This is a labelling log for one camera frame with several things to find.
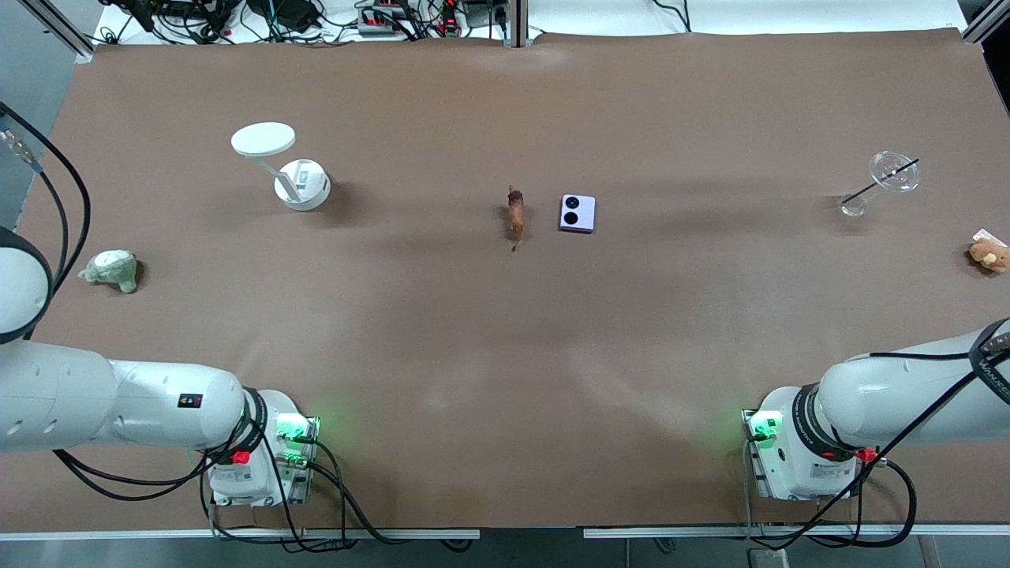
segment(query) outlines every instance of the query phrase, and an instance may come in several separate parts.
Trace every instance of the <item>white robotic arm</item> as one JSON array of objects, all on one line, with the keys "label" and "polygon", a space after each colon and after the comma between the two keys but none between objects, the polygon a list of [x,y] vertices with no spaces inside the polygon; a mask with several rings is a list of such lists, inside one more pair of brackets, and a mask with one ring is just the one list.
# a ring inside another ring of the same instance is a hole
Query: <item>white robotic arm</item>
[{"label": "white robotic arm", "polygon": [[983,378],[964,386],[904,442],[1010,438],[1010,404],[999,378],[1010,374],[1010,362],[997,357],[1008,333],[1010,322],[1001,320],[900,353],[861,355],[828,369],[819,383],[772,391],[761,409],[745,413],[755,440],[759,492],[805,500],[843,491],[855,475],[860,450],[891,443],[972,373]]},{"label": "white robotic arm", "polygon": [[41,254],[0,227],[0,453],[86,443],[216,449],[215,502],[308,499],[317,419],[220,369],[107,360],[22,339],[44,313],[52,281]]}]

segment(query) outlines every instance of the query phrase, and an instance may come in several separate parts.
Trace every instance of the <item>glass base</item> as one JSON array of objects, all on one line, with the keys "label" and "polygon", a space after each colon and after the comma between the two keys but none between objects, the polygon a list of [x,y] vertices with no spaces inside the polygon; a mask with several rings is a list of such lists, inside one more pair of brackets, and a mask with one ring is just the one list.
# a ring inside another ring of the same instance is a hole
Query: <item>glass base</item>
[{"label": "glass base", "polygon": [[838,200],[838,208],[841,212],[848,215],[849,217],[862,217],[864,213],[867,212],[867,200],[863,196],[855,197],[848,203],[842,203],[842,201],[851,197],[852,194],[842,195],[841,199]]}]

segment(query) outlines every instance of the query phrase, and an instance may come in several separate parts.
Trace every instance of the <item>green stuffed toy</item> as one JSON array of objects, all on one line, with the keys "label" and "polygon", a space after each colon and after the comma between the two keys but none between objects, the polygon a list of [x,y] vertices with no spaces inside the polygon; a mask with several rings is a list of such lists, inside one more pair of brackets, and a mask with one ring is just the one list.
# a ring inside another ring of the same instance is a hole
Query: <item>green stuffed toy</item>
[{"label": "green stuffed toy", "polygon": [[91,283],[116,284],[128,294],[136,290],[136,256],[129,251],[99,253],[78,276]]}]

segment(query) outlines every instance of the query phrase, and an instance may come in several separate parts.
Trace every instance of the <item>small brown plush toy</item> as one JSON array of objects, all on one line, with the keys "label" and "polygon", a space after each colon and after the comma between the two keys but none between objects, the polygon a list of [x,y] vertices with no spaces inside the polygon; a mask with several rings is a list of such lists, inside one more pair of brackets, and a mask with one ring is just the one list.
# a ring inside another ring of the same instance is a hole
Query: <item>small brown plush toy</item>
[{"label": "small brown plush toy", "polygon": [[972,255],[972,259],[982,265],[983,268],[1001,274],[1007,270],[1007,259],[1010,258],[1010,249],[995,241],[980,239],[978,243],[972,245],[972,248],[968,252]]}]

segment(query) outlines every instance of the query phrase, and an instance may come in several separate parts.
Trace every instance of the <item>metal post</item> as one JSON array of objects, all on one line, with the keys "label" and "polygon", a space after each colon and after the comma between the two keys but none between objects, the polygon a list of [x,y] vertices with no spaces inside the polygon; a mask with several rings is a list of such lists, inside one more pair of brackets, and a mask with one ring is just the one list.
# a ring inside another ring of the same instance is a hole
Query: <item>metal post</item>
[{"label": "metal post", "polygon": [[510,0],[508,4],[508,35],[506,48],[529,45],[529,0]]},{"label": "metal post", "polygon": [[995,0],[975,18],[962,35],[969,43],[978,43],[989,37],[1010,17],[1010,0]]},{"label": "metal post", "polygon": [[24,6],[25,10],[31,12],[35,19],[40,21],[45,29],[63,41],[74,53],[84,61],[91,61],[91,56],[95,54],[95,45],[81,31],[74,27],[74,24],[67,19],[49,0],[17,0]]}]

